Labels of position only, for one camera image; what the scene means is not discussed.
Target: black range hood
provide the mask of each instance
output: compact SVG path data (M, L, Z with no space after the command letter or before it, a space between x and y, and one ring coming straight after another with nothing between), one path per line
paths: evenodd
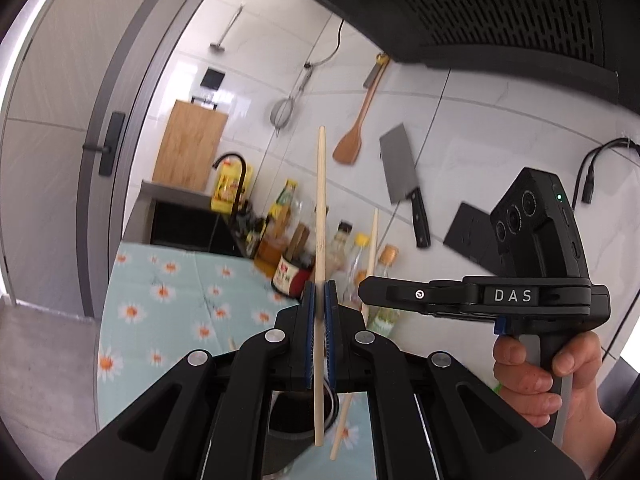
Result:
M561 84L640 112L640 0L316 0L393 60Z

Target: chopstick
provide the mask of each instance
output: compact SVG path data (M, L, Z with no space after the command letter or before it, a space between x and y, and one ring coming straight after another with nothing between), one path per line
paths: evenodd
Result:
M378 215L377 209L373 210L373 225L371 226L371 237L369 239L369 261L367 262L367 276L373 274L373 270L376 266L376 253L378 252ZM364 326L367 326L369 320L369 306L364 303L360 307L362 317L364 318ZM351 405L351 399L353 394L347 394L344 402L342 403L342 409L340 410L340 419L338 420L338 427L335 430L334 444L331 447L331 453L329 459L335 460L338 458L338 451L340 450L340 443L344 436L344 428L347 425L347 416L349 413L349 406Z
M318 131L316 185L316 318L314 319L314 435L316 446L324 444L324 293L326 279L326 132Z

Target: metal bolt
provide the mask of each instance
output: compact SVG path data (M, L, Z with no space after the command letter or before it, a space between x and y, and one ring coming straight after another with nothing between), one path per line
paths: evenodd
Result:
M272 328L265 335L264 338L269 343L279 343L284 339L285 333L279 328Z
M203 352L202 350L196 350L189 354L189 356L187 357L187 362L191 366L200 366L206 363L207 359L209 359L209 356L207 356L206 352Z
M362 345L370 345L375 340L376 336L373 335L373 332L367 330L361 330L356 334L356 341Z
M431 357L431 362L438 368L446 368L451 366L451 356L444 352L438 352Z

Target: forearm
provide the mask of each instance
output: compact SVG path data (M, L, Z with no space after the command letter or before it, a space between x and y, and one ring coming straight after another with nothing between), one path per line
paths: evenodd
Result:
M575 415L567 423L562 450L590 478L611 446L616 423L600 408L595 384L588 397L584 408L575 410Z

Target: light blue tablecloth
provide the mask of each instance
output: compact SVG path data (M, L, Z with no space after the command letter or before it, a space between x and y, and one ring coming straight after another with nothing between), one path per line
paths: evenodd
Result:
M250 260L123 242L100 327L98 418L103 428L194 349L228 352L273 326L295 302L275 294ZM311 447L288 478L375 478L366 394L356 394L336 462L333 431Z

